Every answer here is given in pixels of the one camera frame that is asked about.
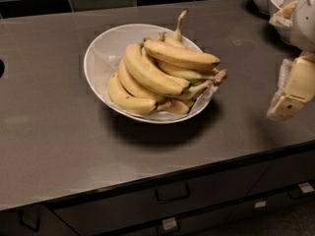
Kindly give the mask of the white rounded gripper body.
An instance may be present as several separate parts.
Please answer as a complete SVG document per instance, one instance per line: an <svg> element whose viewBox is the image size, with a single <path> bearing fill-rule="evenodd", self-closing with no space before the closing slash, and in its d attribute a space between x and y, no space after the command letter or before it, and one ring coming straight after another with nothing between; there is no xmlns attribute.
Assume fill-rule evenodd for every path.
<svg viewBox="0 0 315 236"><path fill-rule="evenodd" d="M291 20L290 42L303 51L315 51L315 0L297 0Z"/></svg>

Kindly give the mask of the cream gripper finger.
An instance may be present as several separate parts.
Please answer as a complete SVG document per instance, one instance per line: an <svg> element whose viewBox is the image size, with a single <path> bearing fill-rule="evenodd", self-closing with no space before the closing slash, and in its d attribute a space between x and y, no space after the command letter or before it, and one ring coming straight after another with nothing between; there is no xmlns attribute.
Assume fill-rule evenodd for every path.
<svg viewBox="0 0 315 236"><path fill-rule="evenodd" d="M280 8L276 13L271 16L269 24L278 28L290 28L292 14L296 4L297 1L292 1L286 4L284 7Z"/></svg>
<svg viewBox="0 0 315 236"><path fill-rule="evenodd" d="M314 96L315 53L302 51L294 60L283 60L278 90L271 100L267 117L272 120L292 118Z"/></svg>

